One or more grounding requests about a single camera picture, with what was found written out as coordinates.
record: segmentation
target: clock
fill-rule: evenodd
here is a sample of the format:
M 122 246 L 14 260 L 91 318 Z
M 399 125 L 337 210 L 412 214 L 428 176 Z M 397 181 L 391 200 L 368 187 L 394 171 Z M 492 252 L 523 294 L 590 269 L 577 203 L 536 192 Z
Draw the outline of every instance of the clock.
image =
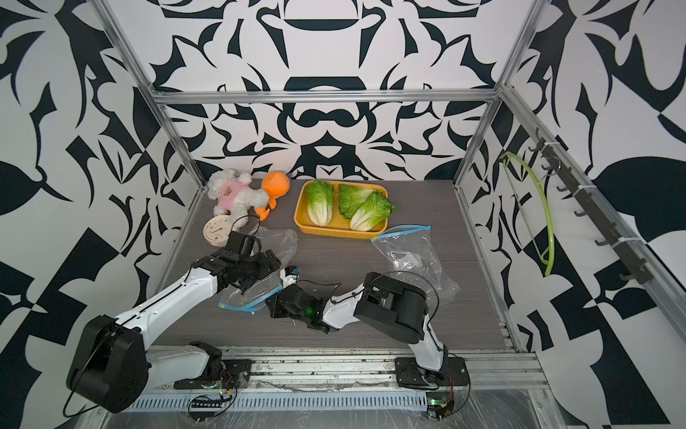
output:
M 202 234 L 209 244 L 215 247 L 224 247 L 231 232 L 229 215 L 219 215 L 207 221 L 202 228 Z

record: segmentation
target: lettuce leaf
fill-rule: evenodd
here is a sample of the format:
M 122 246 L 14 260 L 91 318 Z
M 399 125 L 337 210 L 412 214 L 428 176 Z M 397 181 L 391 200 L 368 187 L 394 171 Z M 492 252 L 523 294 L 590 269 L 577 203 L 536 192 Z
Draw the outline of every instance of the lettuce leaf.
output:
M 374 192 L 372 188 L 338 185 L 338 211 L 346 219 L 352 219 L 359 206 Z
M 388 198 L 383 196 L 381 192 L 374 191 L 355 212 L 350 221 L 350 228 L 354 231 L 369 231 L 390 216 L 394 210 L 395 207 Z
M 324 181 L 314 181 L 306 188 L 307 214 L 318 227 L 325 227 L 333 215 L 333 185 Z

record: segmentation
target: plastic wrap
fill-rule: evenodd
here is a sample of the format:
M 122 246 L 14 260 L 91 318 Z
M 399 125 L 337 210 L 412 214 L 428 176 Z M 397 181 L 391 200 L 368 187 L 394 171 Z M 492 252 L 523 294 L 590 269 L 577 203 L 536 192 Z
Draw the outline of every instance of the plastic wrap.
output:
M 281 261 L 281 268 L 288 266 L 296 254 L 298 235 L 292 229 L 269 230 L 261 227 L 254 234 L 262 243 L 262 251 L 271 249 Z M 280 270 L 277 270 L 262 280 L 257 281 L 250 289 L 241 290 L 232 286 L 222 292 L 219 307 L 236 312 L 254 313 L 265 306 L 264 300 L 281 291 Z
M 424 290 L 429 304 L 436 300 L 436 294 L 441 303 L 449 303 L 460 290 L 457 282 L 448 277 L 443 270 L 436 249 L 431 244 L 431 227 L 422 225 L 392 227 L 374 237 L 372 244 L 390 262 L 389 271 L 411 271 L 431 282 L 436 289 L 435 293 L 431 286 L 420 277 L 403 273 L 389 275 Z

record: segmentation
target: hook rack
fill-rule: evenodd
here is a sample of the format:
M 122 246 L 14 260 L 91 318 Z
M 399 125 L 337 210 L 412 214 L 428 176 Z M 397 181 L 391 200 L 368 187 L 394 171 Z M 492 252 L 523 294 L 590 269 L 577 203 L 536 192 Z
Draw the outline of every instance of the hook rack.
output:
M 653 275 L 645 267 L 646 260 L 640 257 L 634 247 L 628 243 L 632 237 L 622 237 L 617 232 L 617 225 L 607 218 L 594 198 L 594 194 L 598 192 L 597 188 L 595 186 L 583 185 L 577 174 L 575 174 L 573 166 L 565 165 L 564 160 L 567 157 L 564 156 L 564 152 L 561 154 L 556 152 L 556 150 L 563 150 L 561 145 L 556 144 L 557 142 L 545 143 L 538 136 L 538 129 L 536 130 L 536 137 L 539 138 L 539 142 L 535 150 L 540 150 L 543 157 L 549 163 L 543 169 L 549 172 L 549 176 L 556 174 L 564 183 L 564 187 L 557 187 L 558 191 L 573 192 L 573 197 L 582 208 L 581 211 L 575 211 L 574 214 L 578 217 L 588 216 L 603 236 L 603 240 L 596 240 L 595 243 L 598 246 L 611 245 L 611 248 L 617 253 L 617 256 L 619 256 L 619 259 L 630 273 L 629 276 L 623 276 L 622 280 L 635 279 L 640 284 L 651 280 Z

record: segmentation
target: yellow tray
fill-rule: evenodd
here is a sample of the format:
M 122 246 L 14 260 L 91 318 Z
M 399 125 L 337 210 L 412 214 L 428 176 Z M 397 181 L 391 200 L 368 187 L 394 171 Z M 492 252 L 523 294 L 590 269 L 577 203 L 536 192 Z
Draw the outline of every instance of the yellow tray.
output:
M 298 205 L 296 206 L 296 213 L 293 216 L 298 228 L 306 234 L 316 234 L 316 235 L 329 235 L 331 237 L 343 237 L 343 238 L 362 238 L 369 240 L 371 237 L 375 237 L 380 233 L 384 232 L 388 227 L 388 219 L 386 218 L 383 222 L 380 222 L 377 226 L 373 227 L 369 231 L 353 231 L 350 229 L 350 220 L 344 218 L 338 211 L 338 185 L 352 185 L 360 187 L 370 187 L 381 191 L 381 193 L 388 198 L 388 191 L 383 186 L 372 185 L 370 183 L 359 183 L 359 182 L 337 182 L 337 181 L 325 181 L 326 183 L 333 185 L 333 216 L 331 216 L 330 223 L 325 227 L 318 227 L 312 222 L 307 213 L 307 192 L 305 187 L 314 181 L 308 181 L 303 185 L 300 190 L 300 198 L 298 198 Z

